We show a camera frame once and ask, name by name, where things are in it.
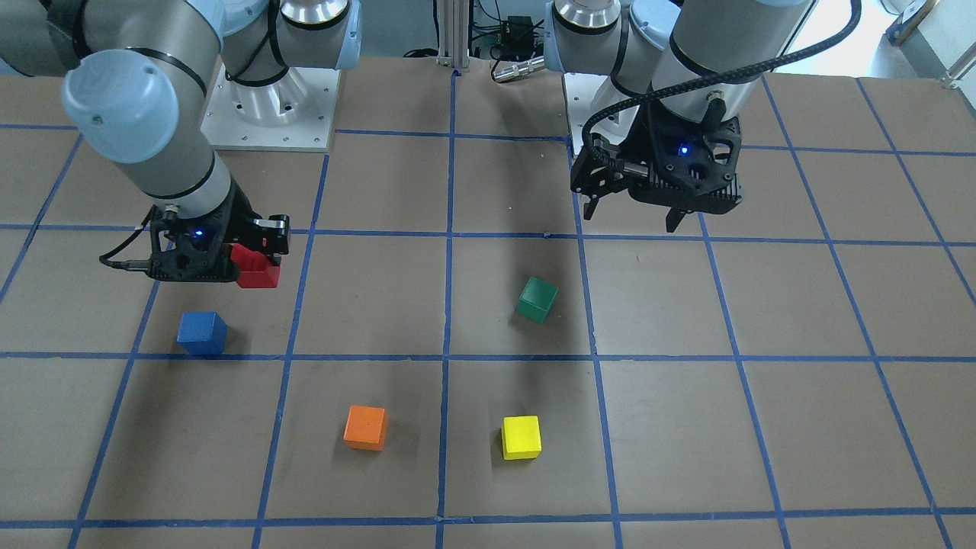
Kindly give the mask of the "yellow wooden block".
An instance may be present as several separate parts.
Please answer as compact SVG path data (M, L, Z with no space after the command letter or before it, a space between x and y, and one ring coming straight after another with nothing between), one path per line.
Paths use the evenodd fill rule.
M501 436L505 460L529 460L541 454L541 427L537 415L503 417Z

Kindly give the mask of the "blue wooden block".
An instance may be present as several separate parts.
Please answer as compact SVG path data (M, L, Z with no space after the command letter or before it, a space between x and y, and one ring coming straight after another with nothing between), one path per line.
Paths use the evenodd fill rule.
M195 310L181 315L177 340L191 355L223 354L227 335L226 323L215 310Z

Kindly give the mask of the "red wooden block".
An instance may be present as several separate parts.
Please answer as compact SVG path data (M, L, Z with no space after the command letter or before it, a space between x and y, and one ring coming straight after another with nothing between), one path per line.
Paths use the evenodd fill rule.
M278 288L281 268L260 252L241 244L230 248L230 260L239 270L235 284L245 289Z

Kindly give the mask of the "green wooden block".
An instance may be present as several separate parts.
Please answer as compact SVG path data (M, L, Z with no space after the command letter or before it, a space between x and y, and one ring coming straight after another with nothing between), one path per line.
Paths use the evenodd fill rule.
M526 319L544 324L550 316L558 292L559 288L550 282L530 277L520 292L515 311Z

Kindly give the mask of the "orange wooden block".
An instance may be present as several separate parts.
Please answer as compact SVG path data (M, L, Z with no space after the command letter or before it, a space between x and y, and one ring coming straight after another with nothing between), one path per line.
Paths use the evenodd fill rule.
M388 415L383 407L352 404L342 440L359 451L382 451L386 446Z

